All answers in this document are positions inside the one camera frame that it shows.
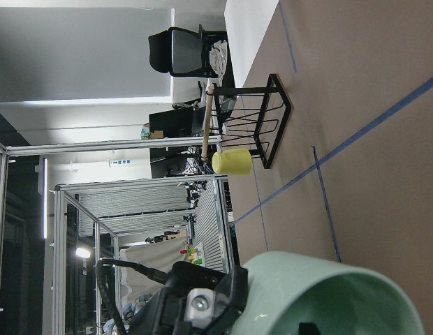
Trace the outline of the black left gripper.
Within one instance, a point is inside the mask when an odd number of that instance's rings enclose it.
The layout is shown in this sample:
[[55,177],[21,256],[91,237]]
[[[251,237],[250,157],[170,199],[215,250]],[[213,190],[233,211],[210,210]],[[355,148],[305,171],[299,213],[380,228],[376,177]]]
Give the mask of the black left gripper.
[[132,334],[225,334],[247,305],[244,267],[233,267],[226,274],[179,261],[155,279],[163,287],[136,313]]

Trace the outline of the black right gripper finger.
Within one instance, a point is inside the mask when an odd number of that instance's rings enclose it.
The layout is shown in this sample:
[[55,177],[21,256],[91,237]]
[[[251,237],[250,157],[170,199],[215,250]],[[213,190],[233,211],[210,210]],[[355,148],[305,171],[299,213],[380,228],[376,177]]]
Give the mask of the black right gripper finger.
[[299,335],[321,335],[316,324],[312,322],[301,322],[298,325],[298,334]]

